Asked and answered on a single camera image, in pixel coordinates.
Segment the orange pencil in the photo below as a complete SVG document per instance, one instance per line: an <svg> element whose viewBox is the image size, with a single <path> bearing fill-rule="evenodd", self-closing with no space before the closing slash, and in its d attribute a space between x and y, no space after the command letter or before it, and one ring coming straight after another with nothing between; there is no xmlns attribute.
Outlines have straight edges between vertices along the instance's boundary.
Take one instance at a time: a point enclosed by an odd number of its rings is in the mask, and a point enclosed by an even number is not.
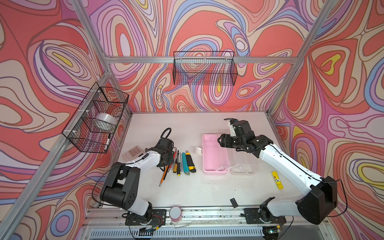
<svg viewBox="0 0 384 240"><path fill-rule="evenodd" d="M163 175L162 175L161 181L160 181L160 183L159 183L159 187L161 187L161 186L162 186L162 184L163 184L163 182L164 182L164 180L165 180L165 178L166 178L166 176L167 176L167 173L168 173L169 167L170 167L170 166L166 166L166 167L165 167L165 170L164 170L164 172L163 172Z"/></svg>

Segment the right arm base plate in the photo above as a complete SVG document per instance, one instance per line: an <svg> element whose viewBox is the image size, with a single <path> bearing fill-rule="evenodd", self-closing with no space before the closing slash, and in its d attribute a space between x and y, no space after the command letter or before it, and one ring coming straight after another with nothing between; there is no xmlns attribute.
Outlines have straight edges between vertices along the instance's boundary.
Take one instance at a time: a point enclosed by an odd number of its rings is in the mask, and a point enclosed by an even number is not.
<svg viewBox="0 0 384 240"><path fill-rule="evenodd" d="M264 209L245 208L244 213L240 214L246 219L247 224L278 224L284 225L287 220L284 216L274 217Z"/></svg>

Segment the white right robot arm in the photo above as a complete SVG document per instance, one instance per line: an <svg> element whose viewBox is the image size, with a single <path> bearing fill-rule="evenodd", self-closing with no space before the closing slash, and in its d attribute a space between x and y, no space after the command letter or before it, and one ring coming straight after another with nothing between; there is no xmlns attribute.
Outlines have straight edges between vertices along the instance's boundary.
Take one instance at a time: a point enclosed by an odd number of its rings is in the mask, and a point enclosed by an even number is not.
<svg viewBox="0 0 384 240"><path fill-rule="evenodd" d="M222 134L222 148L246 152L268 163L283 174L300 191L296 197L270 197L259 207L256 216L269 223L278 217L298 216L319 225L338 205L337 181L300 165L265 135L256 136L246 120L228 118L230 133Z"/></svg>

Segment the pink plastic tool box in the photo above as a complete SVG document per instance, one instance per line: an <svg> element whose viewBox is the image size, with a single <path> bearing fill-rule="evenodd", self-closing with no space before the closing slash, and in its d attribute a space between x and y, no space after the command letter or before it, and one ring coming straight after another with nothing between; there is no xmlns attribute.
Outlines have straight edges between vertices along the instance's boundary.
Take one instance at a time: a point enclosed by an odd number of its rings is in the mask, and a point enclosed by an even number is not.
<svg viewBox="0 0 384 240"><path fill-rule="evenodd" d="M257 165L252 155L236 152L235 149L223 148L218 143L220 134L204 134L202 146L196 147L196 154L203 157L203 172L206 175L219 176L254 175Z"/></svg>

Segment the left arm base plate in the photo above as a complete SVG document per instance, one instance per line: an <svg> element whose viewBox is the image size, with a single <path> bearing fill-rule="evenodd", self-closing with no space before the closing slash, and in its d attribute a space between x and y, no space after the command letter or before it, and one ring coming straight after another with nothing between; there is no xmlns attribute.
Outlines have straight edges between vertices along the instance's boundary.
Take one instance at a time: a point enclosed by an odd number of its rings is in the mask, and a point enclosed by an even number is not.
<svg viewBox="0 0 384 240"><path fill-rule="evenodd" d="M126 226L150 226L161 227L166 223L167 210L166 209L154 209L143 216L127 212L122 214L125 219Z"/></svg>

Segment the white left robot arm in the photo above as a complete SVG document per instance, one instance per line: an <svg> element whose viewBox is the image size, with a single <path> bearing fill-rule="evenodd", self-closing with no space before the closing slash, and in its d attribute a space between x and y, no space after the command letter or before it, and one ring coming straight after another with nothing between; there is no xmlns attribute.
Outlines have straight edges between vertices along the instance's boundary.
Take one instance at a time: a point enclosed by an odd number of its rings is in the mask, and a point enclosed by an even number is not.
<svg viewBox="0 0 384 240"><path fill-rule="evenodd" d="M166 128L154 147L126 163L115 163L108 172L100 192L100 200L137 215L143 222L153 217L152 204L138 197L141 174L157 167L168 171L174 163L174 142L169 139L172 129Z"/></svg>

